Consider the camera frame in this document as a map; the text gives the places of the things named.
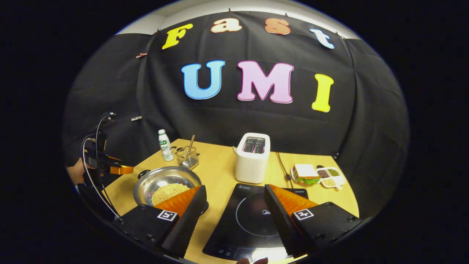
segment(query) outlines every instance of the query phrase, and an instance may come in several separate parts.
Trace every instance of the human hand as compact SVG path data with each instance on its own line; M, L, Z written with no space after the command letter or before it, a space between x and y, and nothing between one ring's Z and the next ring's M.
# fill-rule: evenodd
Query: human hand
M269 263L269 259L268 258L263 258L263 259L259 259L258 261L254 262L253 264L267 264ZM240 260L238 260L238 262L236 262L236 264L249 264L249 260L247 258L242 258Z
M93 167L86 164L88 169L94 169ZM81 158L75 163L75 165L71 167L67 167L68 175L70 179L72 179L73 185L77 185L79 183L84 183L85 180L83 178L83 174L85 173L85 168L83 167L83 161Z

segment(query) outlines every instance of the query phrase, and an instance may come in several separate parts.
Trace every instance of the spoon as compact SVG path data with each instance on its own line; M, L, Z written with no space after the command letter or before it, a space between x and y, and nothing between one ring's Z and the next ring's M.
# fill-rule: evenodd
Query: spoon
M189 167L192 166L192 162L191 162L191 160L190 160L189 154L190 154L190 151L191 151L191 149L192 149L192 144L194 143L194 139L195 139L195 138L196 138L196 136L195 136L195 135L192 135L192 138L190 139L189 149L187 150L186 161L187 161L187 165L188 165Z
M192 149L192 144L194 143L195 138L196 136L192 135L192 138L190 139L189 149L187 150L187 156L189 156L189 153L190 153L190 150Z

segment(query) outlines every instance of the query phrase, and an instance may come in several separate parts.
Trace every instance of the stainless steel pot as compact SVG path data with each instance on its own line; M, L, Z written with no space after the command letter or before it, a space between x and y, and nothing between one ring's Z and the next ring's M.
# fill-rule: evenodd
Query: stainless steel pot
M201 185L199 177L192 171L178 166L168 166L155 170L144 170L138 175L134 186L134 199L137 204L154 206L151 197L156 190L172 183L180 183L189 188Z

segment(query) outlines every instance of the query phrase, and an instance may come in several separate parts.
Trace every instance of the screw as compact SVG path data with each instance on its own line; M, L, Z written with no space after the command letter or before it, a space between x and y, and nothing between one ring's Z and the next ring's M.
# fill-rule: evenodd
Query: screw
M316 240L319 241L319 240L323 240L324 238L325 238L324 235L318 235L318 236L316 236L314 239L316 239Z
M151 241L155 241L155 237L152 236L151 234L147 234L147 238Z

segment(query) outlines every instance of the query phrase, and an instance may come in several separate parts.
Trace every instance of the orange letter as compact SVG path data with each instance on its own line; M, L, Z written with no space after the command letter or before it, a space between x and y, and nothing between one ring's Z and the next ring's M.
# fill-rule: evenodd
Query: orange letter
M291 32L291 29L288 27L290 24L283 19L267 18L265 24L265 30L272 34L288 35Z
M238 31L242 27L239 25L239 20L236 18L225 18L213 22L215 26L210 31L213 33L221 33L225 31Z
M186 29L191 29L192 27L192 24L187 24L182 27L178 27L168 31L168 38L166 39L166 44L161 49L176 46L179 43L179 40L177 39L182 39L182 37L184 37L184 35L186 34Z

